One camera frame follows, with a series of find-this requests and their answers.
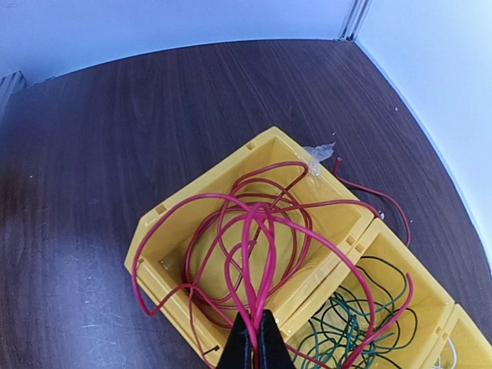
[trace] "storage bin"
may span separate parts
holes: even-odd
[[[439,357],[441,367],[451,368],[454,356],[448,338],[451,339],[457,354],[455,369],[492,368],[492,347],[460,305],[454,306],[439,336],[439,340],[422,364],[422,369],[431,369]]]
[[[267,165],[283,161],[308,163],[309,160],[308,153],[278,128],[268,129],[144,215],[138,223],[131,242],[125,260],[126,268],[131,272],[135,252],[152,225],[180,201],[200,193],[228,193],[237,178]],[[269,171],[262,177],[287,186],[300,173],[300,168],[279,168]],[[260,184],[253,184],[245,191],[278,194]],[[318,176],[309,174],[291,189],[291,193],[302,204],[337,199],[357,199],[324,168],[321,168]],[[174,213],[152,236],[140,259],[138,283],[153,302],[157,304],[169,291],[182,282],[182,262],[191,236],[201,221],[217,211],[221,205],[222,201],[212,199],[192,202]],[[353,248],[355,241],[374,219],[369,210],[352,204],[313,208],[308,210],[308,213],[313,219],[314,231],[336,244],[345,254]],[[297,220],[296,216],[300,217],[299,214],[294,213],[292,216],[294,221]],[[224,236],[225,244],[229,249],[239,242],[241,229],[241,224],[238,224]],[[201,242],[210,244],[209,241],[216,235],[212,233],[208,232]],[[279,255],[277,270],[279,271],[283,270],[287,263],[287,259],[284,260],[282,255],[291,253],[291,230],[282,226],[276,227],[275,237],[277,255]],[[261,250],[261,242],[265,241],[260,237],[255,252],[256,249]],[[251,274],[258,277],[254,283],[258,282],[262,276],[265,256],[261,252],[253,253],[251,256]],[[193,260],[192,265],[198,268],[200,262],[199,255]],[[315,241],[312,242],[301,269],[267,302],[267,308],[273,312],[279,326],[288,321],[292,313],[301,306],[339,262],[340,260],[331,251]],[[207,294],[219,298],[226,295],[227,290],[223,272],[224,258],[218,253],[213,253],[208,265],[212,264],[216,264],[217,268],[208,268],[199,286]],[[178,292],[161,311],[198,352],[190,329],[187,293]],[[204,351],[218,347],[218,350],[207,354],[207,359],[212,364],[216,364],[228,338],[228,330],[213,325],[196,307],[193,312],[194,325]],[[230,312],[232,319],[235,315],[235,311]]]
[[[453,299],[380,219],[372,221],[348,256],[351,260],[356,261],[362,255],[389,261],[404,274],[409,273],[411,275],[414,282],[414,297],[410,308],[415,311],[418,318],[417,332],[409,346],[392,351],[386,354],[385,357],[405,369],[420,368],[431,348],[440,339],[440,333],[454,306]],[[396,272],[394,274],[393,272],[388,272],[387,268],[382,268],[381,264],[376,263],[374,260],[362,258],[357,263],[357,266],[363,267],[378,284],[385,287],[393,296],[397,296],[403,290],[403,279],[398,277]],[[339,286],[336,282],[337,278],[332,281],[331,275],[339,276],[344,272],[348,273],[348,268],[345,264],[340,263],[320,286],[311,293],[298,311],[292,315],[290,319],[291,324],[293,324],[291,329],[296,329],[297,333],[288,340],[288,343],[294,348],[298,348],[302,339],[312,332],[309,324],[304,324],[303,327],[298,328],[296,326],[296,318],[302,317],[306,307],[311,306],[310,309],[315,311],[319,309]],[[368,283],[375,301],[389,302],[390,298],[385,292],[380,288],[376,288],[373,283],[369,281]],[[350,290],[357,298],[365,298],[364,292],[353,274],[349,274],[341,285]],[[406,297],[407,293],[396,303],[396,308],[405,302]],[[386,315],[378,313],[378,320],[381,321]],[[401,339],[399,342],[404,344],[409,341],[414,331],[415,318],[412,313],[407,312],[400,317],[398,322],[401,326]],[[387,333],[391,332],[396,333],[395,326]],[[388,337],[379,344],[384,346],[385,343],[390,342],[394,342],[392,337]],[[394,369],[394,365],[380,357],[375,358],[371,367]]]

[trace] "wooden table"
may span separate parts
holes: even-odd
[[[140,312],[123,260],[148,209],[272,125],[302,145],[336,141],[342,176],[397,199],[411,250],[492,338],[477,233],[364,53],[239,42],[114,61],[11,99],[0,125],[0,367],[204,367],[163,315]],[[389,204],[361,198],[404,237]]]

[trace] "clear tape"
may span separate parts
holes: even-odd
[[[315,175],[316,177],[321,174],[321,165],[320,163],[323,160],[326,160],[328,158],[331,158],[333,155],[334,149],[333,147],[335,146],[334,142],[333,144],[325,144],[325,145],[320,145],[312,148],[311,146],[304,146],[303,149],[307,151],[307,153],[311,156],[309,163],[309,172]]]

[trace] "white wire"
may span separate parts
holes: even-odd
[[[450,345],[451,350],[453,351],[453,364],[450,366],[449,369],[454,369],[458,363],[458,355],[456,353],[456,348],[454,348],[453,341],[450,338],[447,339],[447,343]],[[437,365],[434,365],[432,369],[446,369],[444,367],[441,367],[440,365],[440,355],[437,359]]]

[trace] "electrical wire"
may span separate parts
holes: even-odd
[[[298,167],[301,169],[301,173],[297,176],[287,187],[283,187],[277,182],[264,178],[264,175],[268,171],[277,170],[279,168],[287,167]],[[193,318],[193,307],[197,307],[200,311],[213,323],[220,327],[231,328],[232,321],[226,315],[226,311],[238,311],[241,314],[248,333],[250,335],[251,343],[254,349],[254,364],[258,367],[258,341],[257,335],[260,328],[261,313],[264,310],[267,299],[275,292],[281,288],[288,279],[294,275],[302,266],[305,258],[308,255],[309,248],[312,241],[318,241],[320,244],[331,250],[336,254],[350,269],[351,273],[356,277],[365,295],[365,300],[369,307],[369,325],[366,331],[366,336],[361,339],[355,349],[345,358],[344,363],[341,365],[342,369],[348,369],[352,367],[352,364],[357,360],[357,358],[364,354],[364,348],[370,345],[373,341],[376,341],[387,329],[389,329],[397,319],[405,312],[408,305],[413,297],[414,286],[409,274],[406,274],[406,281],[408,283],[408,296],[407,300],[401,306],[401,309],[384,322],[384,325],[375,327],[376,320],[376,307],[374,304],[374,299],[371,294],[371,289],[369,288],[364,275],[357,269],[353,263],[341,252],[335,245],[333,245],[328,240],[324,239],[320,235],[313,231],[313,221],[307,209],[318,208],[324,206],[336,206],[336,205],[357,205],[371,211],[375,217],[379,218],[378,212],[369,204],[361,201],[354,200],[337,200],[337,201],[322,201],[313,204],[300,204],[290,190],[299,183],[303,178],[308,175],[308,166],[305,163],[299,161],[288,161],[277,163],[275,165],[269,165],[265,168],[253,171],[246,175],[240,177],[232,186],[229,194],[198,194],[191,198],[187,198],[181,201],[179,204],[175,205],[169,211],[167,211],[162,218],[151,227],[149,232],[144,236],[138,249],[135,253],[135,258],[132,265],[131,279],[135,295],[137,297],[138,303],[140,304],[142,310],[148,316],[155,316],[162,306],[177,292],[185,291],[188,292],[188,307],[190,316],[191,331],[196,340],[198,350],[204,362],[210,367],[213,366],[208,362],[204,355],[204,351],[201,347],[200,340],[198,339],[197,331],[194,327]],[[246,192],[248,186],[252,184],[262,184],[271,186],[275,191],[279,191],[279,195],[271,195],[254,192]],[[141,296],[140,289],[138,288],[138,266],[145,259],[142,257],[142,252],[145,245],[149,242],[156,231],[180,208],[183,208],[187,204],[193,201],[200,201],[203,199],[219,199],[224,202],[221,208],[207,216],[202,223],[198,226],[196,232],[191,238],[190,244],[186,250],[184,261],[182,265],[182,280],[183,283],[175,287],[169,294],[159,303],[157,306],[149,310],[145,305],[143,298]],[[291,220],[289,212],[297,211],[301,215],[302,224],[294,223]],[[225,221],[225,216],[231,215],[227,222]],[[236,244],[230,251],[225,247],[223,237],[224,234],[235,224],[242,223],[243,230],[241,241]],[[283,270],[282,277],[280,281],[274,283],[275,268],[277,267],[277,250],[275,244],[275,229],[276,224],[283,225],[291,229],[292,233],[292,253],[291,258],[288,262],[287,267]],[[207,253],[204,260],[201,263],[200,268],[195,276],[191,273],[191,259],[193,252],[197,249],[198,242],[204,236],[204,233],[216,225],[217,235],[215,236],[212,243],[208,246]],[[254,236],[251,237],[251,229],[256,227]],[[250,257],[258,244],[258,237],[262,234],[267,240],[268,252],[266,261],[264,262],[264,273],[262,275],[261,283],[259,284],[257,290],[255,290],[251,282],[251,272],[250,272]],[[301,234],[304,236],[302,241],[301,249],[298,252],[298,240],[297,236]],[[228,294],[223,298],[214,299],[204,293],[204,291],[199,287],[201,277],[204,273],[205,268],[208,265],[208,261],[211,258],[212,252],[219,248],[225,256],[224,262],[224,280],[228,287]],[[241,254],[242,265],[239,265],[234,259],[236,253]],[[235,281],[232,280],[231,267],[233,267],[238,272],[238,277]],[[246,301],[242,301],[238,296],[239,286],[244,288],[246,293]],[[212,309],[218,318],[212,316],[210,313]],[[315,363],[319,367],[327,368],[328,366],[321,363],[317,359],[309,358],[306,355],[298,352],[293,347],[287,345],[287,348],[299,355],[300,357],[307,358],[309,361]]]
[[[407,293],[408,284],[404,273],[390,262],[375,256],[363,256],[361,261],[364,259],[366,261],[376,261],[379,263],[379,265],[373,266],[374,270],[384,267],[395,270],[402,277],[403,281],[402,291],[396,297],[393,297],[388,289],[377,283],[364,268],[357,265],[357,268],[363,271],[366,278],[373,284],[373,286],[382,291],[383,294],[389,299],[388,302],[374,302],[375,305],[377,305],[376,313],[384,315],[376,327],[378,329],[379,327],[385,325],[386,322],[400,310],[399,308],[396,308],[396,306],[398,301]],[[308,357],[313,357],[324,364],[332,364],[334,368],[340,368],[343,359],[346,359],[367,335],[367,332],[361,325],[364,322],[368,323],[368,313],[364,311],[364,304],[367,304],[365,299],[357,298],[350,289],[346,288],[344,285],[341,285],[330,296],[328,301],[321,306],[321,308],[308,321],[312,333],[308,334],[301,340],[301,343],[298,346],[298,351],[302,351]],[[405,349],[415,338],[418,327],[417,314],[411,308],[407,308],[405,311],[413,315],[415,322],[412,334],[407,342],[404,344],[400,343],[401,326],[399,322],[396,321],[396,333],[391,332],[379,337],[377,340],[372,341],[369,347],[363,350],[358,364],[353,364],[352,367],[367,369],[374,363],[376,358],[379,358],[392,364],[395,368],[401,369],[397,363],[385,355],[395,350]],[[323,336],[324,339],[320,340],[318,336]],[[392,337],[394,337],[394,340],[390,344],[382,343],[391,340]],[[306,345],[306,343],[312,341],[314,341],[314,346],[303,349],[303,346]],[[297,355],[293,356],[294,363],[297,358]],[[308,360],[304,359],[301,362],[300,368],[307,369],[308,365]]]
[[[451,351],[453,352],[453,364],[449,367],[449,369],[454,369],[458,364],[458,355],[456,352],[456,347],[454,346],[453,341],[450,338],[447,339],[447,343],[449,344],[449,346],[451,347]],[[432,369],[446,369],[445,367],[441,366],[440,355],[439,358],[437,359],[437,365],[434,365]]]
[[[343,183],[344,185],[346,185],[348,187],[352,187],[352,188],[355,188],[357,190],[367,192],[368,194],[374,194],[374,195],[379,196],[381,198],[386,198],[391,204],[393,204],[395,206],[395,208],[400,213],[401,219],[403,220],[403,223],[405,226],[405,231],[407,232],[406,245],[407,245],[407,247],[410,247],[410,241],[411,241],[410,223],[408,222],[407,215],[403,211],[403,208],[391,196],[384,194],[383,192],[379,192],[379,191],[373,190],[371,188],[361,186],[360,184],[356,184],[354,182],[350,182],[350,181],[347,181],[346,179],[340,178],[340,176],[337,173],[338,167],[340,166],[340,163],[341,163],[341,158],[337,158],[337,161],[335,162],[335,166],[333,168],[333,176],[337,180],[339,180],[341,183]]]

